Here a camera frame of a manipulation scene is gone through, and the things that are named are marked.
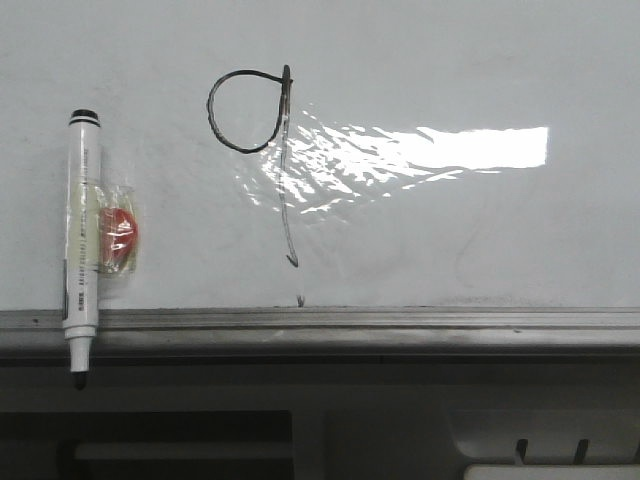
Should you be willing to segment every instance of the whiteboard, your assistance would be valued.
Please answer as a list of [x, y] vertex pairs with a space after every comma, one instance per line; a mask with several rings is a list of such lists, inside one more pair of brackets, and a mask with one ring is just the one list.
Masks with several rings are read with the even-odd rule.
[[[137, 271], [103, 308], [630, 307], [640, 285], [636, 1], [0, 4], [0, 309], [61, 306], [67, 120], [135, 187]], [[241, 155], [213, 83], [291, 66]], [[221, 87], [263, 141], [279, 85]]]

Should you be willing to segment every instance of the metal ledge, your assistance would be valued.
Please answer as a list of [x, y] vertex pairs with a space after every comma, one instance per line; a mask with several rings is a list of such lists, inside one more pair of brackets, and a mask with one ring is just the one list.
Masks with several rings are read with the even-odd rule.
[[[96, 357], [640, 354], [640, 308], [105, 310]], [[61, 313], [0, 312], [0, 358], [66, 357]]]

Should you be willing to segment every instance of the black marker tip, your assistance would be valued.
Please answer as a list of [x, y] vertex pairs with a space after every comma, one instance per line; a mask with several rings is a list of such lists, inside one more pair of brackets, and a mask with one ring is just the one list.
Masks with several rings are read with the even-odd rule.
[[73, 372], [73, 382], [76, 390], [83, 390], [87, 386], [87, 372]]
[[298, 257], [292, 257], [291, 255], [287, 255], [287, 260], [289, 260], [289, 263], [296, 268], [298, 268], [298, 266], [300, 265], [298, 263]]

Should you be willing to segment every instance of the whiteboard marker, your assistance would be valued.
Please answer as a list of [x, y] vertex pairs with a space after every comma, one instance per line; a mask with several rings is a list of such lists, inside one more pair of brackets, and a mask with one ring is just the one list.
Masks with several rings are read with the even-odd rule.
[[69, 120], [65, 305], [62, 327], [71, 353], [76, 388], [86, 385], [91, 341], [98, 327], [100, 237], [97, 186], [100, 182], [100, 122], [91, 110]]

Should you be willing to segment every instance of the dark gap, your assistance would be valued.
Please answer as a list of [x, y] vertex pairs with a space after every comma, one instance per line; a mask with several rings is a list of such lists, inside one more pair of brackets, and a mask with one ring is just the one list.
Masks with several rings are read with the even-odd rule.
[[[59, 439], [74, 439], [77, 443], [291, 442], [291, 414], [288, 411], [0, 413], [0, 441]], [[74, 448], [73, 443], [65, 445], [65, 452]]]
[[[163, 357], [140, 357], [133, 354], [129, 357], [100, 356], [91, 359], [95, 366], [156, 366], [156, 365], [317, 365], [317, 364], [363, 364], [383, 363], [413, 365], [576, 365], [576, 364], [624, 364], [635, 366], [640, 363], [640, 356], [526, 356], [526, 355], [193, 355], [175, 353]], [[69, 365], [67, 353], [36, 358], [0, 358], [0, 367], [66, 367]]]
[[86, 462], [75, 459], [77, 440], [63, 440], [56, 451], [56, 468], [60, 479], [93, 480]]
[[589, 449], [589, 440], [583, 438], [578, 442], [578, 448], [576, 448], [576, 455], [573, 457], [574, 465], [582, 465], [584, 459], [587, 458], [587, 450]]
[[523, 465], [524, 459], [527, 456], [527, 447], [529, 446], [529, 440], [521, 438], [516, 443], [516, 465]]

